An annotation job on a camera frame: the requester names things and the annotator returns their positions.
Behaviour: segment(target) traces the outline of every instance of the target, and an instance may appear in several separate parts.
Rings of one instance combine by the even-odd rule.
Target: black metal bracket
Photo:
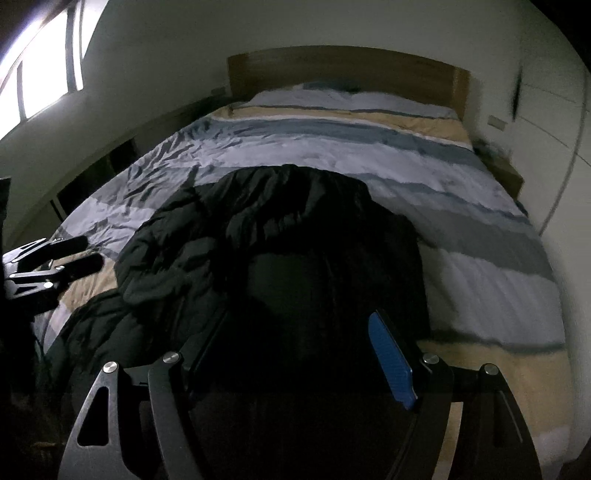
[[[96,253],[55,268],[50,266],[53,260],[80,253],[87,247],[84,236],[52,241],[42,238],[4,254],[4,290],[13,311],[32,319],[54,309],[59,295],[71,282],[100,271],[103,258]]]
[[[449,475],[453,480],[541,480],[533,441],[517,402],[498,367],[479,371],[448,366],[437,355],[400,342],[418,394],[413,420],[387,476],[388,480],[426,480],[433,476],[447,429],[451,403],[463,402],[462,423]],[[223,320],[188,339],[181,352],[169,352],[151,365],[121,370],[105,364],[76,420],[62,457],[59,479],[146,478],[145,450],[137,405],[149,400],[163,468],[170,480],[213,478],[188,417],[186,392],[202,373],[204,358]]]
[[[188,416],[183,415],[183,357],[168,352],[151,365],[121,369],[105,364],[76,419],[61,460],[59,480],[143,478],[142,446],[134,422],[138,400],[149,398],[164,469],[169,480],[202,480],[202,458]]]

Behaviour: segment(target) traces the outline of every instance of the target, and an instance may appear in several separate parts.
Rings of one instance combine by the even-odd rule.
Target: metal screw
[[[166,352],[162,360],[165,364],[175,364],[181,356],[177,352]]]
[[[107,362],[105,365],[103,365],[103,372],[106,374],[111,374],[117,370],[117,367],[117,362]]]
[[[484,366],[484,371],[489,375],[496,375],[499,372],[499,367],[494,364],[486,364]]]
[[[439,357],[434,353],[425,353],[423,354],[423,362],[429,365],[435,365],[438,363]]]

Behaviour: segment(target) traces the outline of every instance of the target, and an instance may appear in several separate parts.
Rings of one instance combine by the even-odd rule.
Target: blue grip
[[[369,316],[368,332],[392,395],[410,410],[417,401],[413,371],[377,312]]]

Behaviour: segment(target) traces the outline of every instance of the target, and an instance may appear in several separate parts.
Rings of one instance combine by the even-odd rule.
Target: black puffer jacket
[[[414,338],[429,325],[415,230],[365,184],[284,165],[184,187],[138,229],[115,270],[119,288],[77,310],[48,353],[66,427],[105,362],[151,363],[230,316],[212,392],[232,395],[211,393],[193,412],[218,476],[361,478],[366,463],[366,473],[387,471],[401,429],[388,424],[397,406],[384,400],[368,316],[381,307]],[[298,463],[296,452],[309,459]]]

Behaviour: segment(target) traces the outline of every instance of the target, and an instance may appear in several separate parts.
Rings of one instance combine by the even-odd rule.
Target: striped duvet
[[[554,476],[571,420],[558,289],[528,219],[474,155],[453,111],[442,107],[380,93],[275,90],[183,128],[84,201],[56,233],[87,235],[106,262],[37,319],[44,349],[77,306],[116,287],[117,255],[181,184],[286,163],[362,180],[374,201],[413,222],[433,330],[420,347],[450,365],[499,365],[545,473]],[[459,415],[454,406],[438,478],[449,470]]]

